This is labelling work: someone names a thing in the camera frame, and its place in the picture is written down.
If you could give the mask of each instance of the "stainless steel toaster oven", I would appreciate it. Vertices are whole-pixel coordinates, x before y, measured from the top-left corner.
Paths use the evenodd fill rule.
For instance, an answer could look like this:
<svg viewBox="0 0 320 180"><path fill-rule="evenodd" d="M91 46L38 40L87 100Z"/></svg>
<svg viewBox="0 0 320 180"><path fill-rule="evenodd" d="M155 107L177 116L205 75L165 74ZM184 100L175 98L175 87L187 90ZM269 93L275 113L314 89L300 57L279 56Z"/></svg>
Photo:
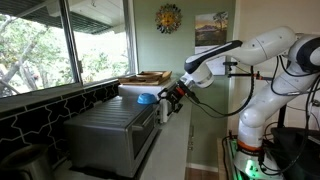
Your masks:
<svg viewBox="0 0 320 180"><path fill-rule="evenodd" d="M156 108L118 96L66 121L72 166L133 177L158 132Z"/></svg>

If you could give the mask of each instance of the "sun wall decoration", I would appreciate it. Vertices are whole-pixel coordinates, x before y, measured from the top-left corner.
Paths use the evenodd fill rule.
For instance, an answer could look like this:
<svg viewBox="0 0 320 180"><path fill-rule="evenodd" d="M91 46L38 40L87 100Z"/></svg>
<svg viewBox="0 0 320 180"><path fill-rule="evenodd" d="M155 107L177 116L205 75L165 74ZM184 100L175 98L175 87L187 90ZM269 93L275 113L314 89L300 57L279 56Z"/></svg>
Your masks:
<svg viewBox="0 0 320 180"><path fill-rule="evenodd" d="M161 6L156 13L157 29L161 33L171 34L181 25L181 10L175 4Z"/></svg>

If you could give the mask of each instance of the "toaster oven handle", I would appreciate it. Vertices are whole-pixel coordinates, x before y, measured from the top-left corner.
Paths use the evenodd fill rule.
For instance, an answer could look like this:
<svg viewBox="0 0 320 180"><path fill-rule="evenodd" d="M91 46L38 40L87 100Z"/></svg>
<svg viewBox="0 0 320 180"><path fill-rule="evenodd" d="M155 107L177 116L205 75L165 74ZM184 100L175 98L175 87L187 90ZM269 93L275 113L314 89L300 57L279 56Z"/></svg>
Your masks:
<svg viewBox="0 0 320 180"><path fill-rule="evenodd" d="M141 124L134 124L132 125L133 131L143 131L144 127L149 124L149 122L153 119L152 116L154 115L154 112L151 113L146 120L144 120Z"/></svg>

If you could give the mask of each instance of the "window sill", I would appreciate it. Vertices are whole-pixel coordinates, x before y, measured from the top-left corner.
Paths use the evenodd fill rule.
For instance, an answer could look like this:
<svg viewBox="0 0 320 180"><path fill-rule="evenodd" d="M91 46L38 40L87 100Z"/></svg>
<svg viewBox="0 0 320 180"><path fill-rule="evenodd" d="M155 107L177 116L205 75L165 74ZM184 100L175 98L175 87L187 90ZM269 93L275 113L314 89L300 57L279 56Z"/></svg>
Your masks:
<svg viewBox="0 0 320 180"><path fill-rule="evenodd" d="M27 106L31 104L50 104L117 83L117 79L88 86L81 86L79 83L2 98L0 99L0 113L6 111L24 112L28 110Z"/></svg>

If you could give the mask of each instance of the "window frame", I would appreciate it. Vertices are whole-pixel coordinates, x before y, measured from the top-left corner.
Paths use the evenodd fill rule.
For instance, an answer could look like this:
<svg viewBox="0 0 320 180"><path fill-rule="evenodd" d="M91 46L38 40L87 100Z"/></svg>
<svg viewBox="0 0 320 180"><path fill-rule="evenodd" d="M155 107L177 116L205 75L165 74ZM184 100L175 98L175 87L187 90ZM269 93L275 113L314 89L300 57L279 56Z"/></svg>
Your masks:
<svg viewBox="0 0 320 180"><path fill-rule="evenodd" d="M128 58L129 58L129 67L131 74L119 76L126 77L134 75L138 72L138 61L137 61L137 47L136 47L136 34L135 34L135 23L134 23L134 11L133 11L133 0L122 0L123 1L123 10L125 18L125 31L127 38L127 48L128 48ZM47 3L52 1L45 1L34 8L31 8L24 13L36 11L44 6ZM11 110L17 107L26 106L28 104L36 103L46 99L54 98L64 94L76 92L79 90L85 90L93 86L98 86L101 84L107 84L116 82L119 77L113 77L109 79L104 79L101 81L95 81L91 83L83 84L81 79L81 62L77 57L77 48L74 38L74 32L70 23L70 10L68 0L57 0L57 3L60 5L61 9L61 22L64 27L66 43L68 47L70 64L74 76L74 83L62 85L58 87L51 87L47 89L41 89L36 91L31 91L27 93L22 93L14 96L0 98L0 112Z"/></svg>

